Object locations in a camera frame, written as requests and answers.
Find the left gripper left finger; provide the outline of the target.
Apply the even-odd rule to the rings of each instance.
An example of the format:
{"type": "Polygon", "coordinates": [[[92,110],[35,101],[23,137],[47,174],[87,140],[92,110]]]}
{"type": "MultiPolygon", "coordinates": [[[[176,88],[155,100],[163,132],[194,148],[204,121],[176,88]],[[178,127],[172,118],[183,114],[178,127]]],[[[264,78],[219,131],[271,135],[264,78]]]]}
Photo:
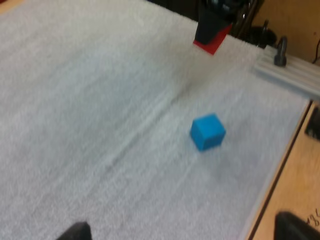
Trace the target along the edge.
{"type": "Polygon", "coordinates": [[[57,240],[92,240],[91,227],[86,221],[76,222],[64,231],[57,240]]]}

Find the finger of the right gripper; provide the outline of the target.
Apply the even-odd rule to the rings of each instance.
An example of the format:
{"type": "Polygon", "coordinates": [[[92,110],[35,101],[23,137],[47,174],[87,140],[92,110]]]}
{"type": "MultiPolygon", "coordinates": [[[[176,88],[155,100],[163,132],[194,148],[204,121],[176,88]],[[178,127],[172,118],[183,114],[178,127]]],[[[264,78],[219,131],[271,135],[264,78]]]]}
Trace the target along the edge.
{"type": "Polygon", "coordinates": [[[230,27],[232,22],[232,12],[202,7],[199,11],[195,41],[202,45],[210,44],[220,32],[230,27]]]}

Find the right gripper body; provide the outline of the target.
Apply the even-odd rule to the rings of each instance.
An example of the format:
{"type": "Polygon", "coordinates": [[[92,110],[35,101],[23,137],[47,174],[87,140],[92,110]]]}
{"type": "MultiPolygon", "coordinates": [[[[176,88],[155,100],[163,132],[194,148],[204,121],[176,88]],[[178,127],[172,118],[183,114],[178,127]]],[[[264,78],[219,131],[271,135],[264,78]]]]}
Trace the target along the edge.
{"type": "Polygon", "coordinates": [[[251,0],[202,0],[201,23],[242,24],[252,7],[251,0]]]}

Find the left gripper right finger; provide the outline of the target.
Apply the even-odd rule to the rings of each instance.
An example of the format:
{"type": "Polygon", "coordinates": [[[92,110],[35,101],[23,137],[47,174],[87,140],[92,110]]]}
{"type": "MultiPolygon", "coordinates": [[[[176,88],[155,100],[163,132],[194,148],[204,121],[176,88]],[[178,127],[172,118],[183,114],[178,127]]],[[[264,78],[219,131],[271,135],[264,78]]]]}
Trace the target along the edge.
{"type": "Polygon", "coordinates": [[[275,240],[319,240],[320,232],[288,211],[279,212],[274,223],[275,240]]]}

